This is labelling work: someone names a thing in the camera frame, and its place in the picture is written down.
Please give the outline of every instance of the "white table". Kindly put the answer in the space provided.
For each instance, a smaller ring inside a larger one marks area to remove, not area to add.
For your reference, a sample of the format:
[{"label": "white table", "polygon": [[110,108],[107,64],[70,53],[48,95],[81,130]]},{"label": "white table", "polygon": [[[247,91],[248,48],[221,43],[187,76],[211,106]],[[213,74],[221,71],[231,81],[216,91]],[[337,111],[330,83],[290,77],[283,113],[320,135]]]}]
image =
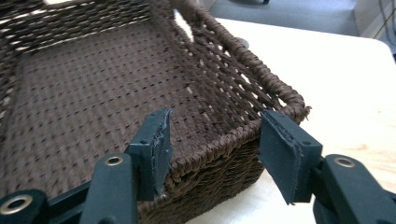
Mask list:
[{"label": "white table", "polygon": [[[361,161],[396,192],[396,65],[388,46],[241,21],[218,20],[313,107],[302,127],[323,155]],[[203,223],[315,223],[312,203],[287,206],[268,173],[249,189],[191,220]]]}]

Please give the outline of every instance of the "woven texture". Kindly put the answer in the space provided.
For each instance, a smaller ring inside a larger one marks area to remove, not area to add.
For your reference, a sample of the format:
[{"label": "woven texture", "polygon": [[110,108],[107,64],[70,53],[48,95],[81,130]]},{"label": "woven texture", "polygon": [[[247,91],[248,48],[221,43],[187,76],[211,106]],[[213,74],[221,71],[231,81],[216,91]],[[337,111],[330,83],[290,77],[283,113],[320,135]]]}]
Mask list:
[{"label": "woven texture", "polygon": [[53,198],[89,181],[148,113],[171,107],[166,191],[139,213],[142,223],[183,223],[260,176],[260,110],[296,122],[309,112],[192,1],[6,1],[0,37],[0,197],[35,188]]}]

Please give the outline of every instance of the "tabletop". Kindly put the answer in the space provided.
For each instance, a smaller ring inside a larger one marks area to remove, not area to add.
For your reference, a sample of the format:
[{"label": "tabletop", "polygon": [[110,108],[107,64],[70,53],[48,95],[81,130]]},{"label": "tabletop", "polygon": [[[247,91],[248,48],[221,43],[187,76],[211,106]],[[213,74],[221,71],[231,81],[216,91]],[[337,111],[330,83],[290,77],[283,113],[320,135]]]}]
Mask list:
[{"label": "tabletop", "polygon": [[[180,17],[177,21],[184,26]],[[312,106],[301,127],[324,146],[322,155],[361,161],[384,189],[396,192],[396,65],[388,46],[368,38],[218,21]],[[291,222],[315,223],[312,203],[287,206],[264,171],[250,188],[188,223]]]}]

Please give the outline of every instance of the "metal grommet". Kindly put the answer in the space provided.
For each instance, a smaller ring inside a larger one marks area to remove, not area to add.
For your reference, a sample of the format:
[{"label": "metal grommet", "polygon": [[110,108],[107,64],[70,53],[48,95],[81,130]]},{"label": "metal grommet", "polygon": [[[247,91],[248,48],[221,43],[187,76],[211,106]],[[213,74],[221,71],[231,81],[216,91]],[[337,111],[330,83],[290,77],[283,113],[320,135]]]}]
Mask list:
[{"label": "metal grommet", "polygon": [[105,161],[105,164],[108,165],[108,166],[115,166],[115,165],[118,165],[118,164],[122,163],[122,161],[123,161],[122,157],[115,156],[115,157],[108,158]]},{"label": "metal grommet", "polygon": [[334,159],[334,161],[338,165],[344,166],[344,167],[347,167],[347,168],[352,168],[352,167],[356,166],[355,162],[353,162],[352,160],[347,159],[347,158],[337,157],[337,158]]},{"label": "metal grommet", "polygon": [[20,212],[33,201],[33,197],[28,194],[15,196],[0,207],[0,214],[11,215]]}]

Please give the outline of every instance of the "clamp jaw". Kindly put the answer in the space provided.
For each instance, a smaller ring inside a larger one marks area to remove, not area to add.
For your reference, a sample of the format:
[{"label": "clamp jaw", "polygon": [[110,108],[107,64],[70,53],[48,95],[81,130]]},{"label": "clamp jaw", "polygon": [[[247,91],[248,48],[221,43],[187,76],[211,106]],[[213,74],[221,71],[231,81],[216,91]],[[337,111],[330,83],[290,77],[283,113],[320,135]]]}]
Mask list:
[{"label": "clamp jaw", "polygon": [[259,159],[287,204],[316,199],[318,224],[396,223],[396,195],[381,188],[359,161],[320,156],[322,144],[288,117],[262,111]]},{"label": "clamp jaw", "polygon": [[162,196],[173,149],[170,109],[149,114],[124,153],[104,156],[92,181],[47,200],[38,189],[0,200],[0,223],[137,223],[137,201]]}]

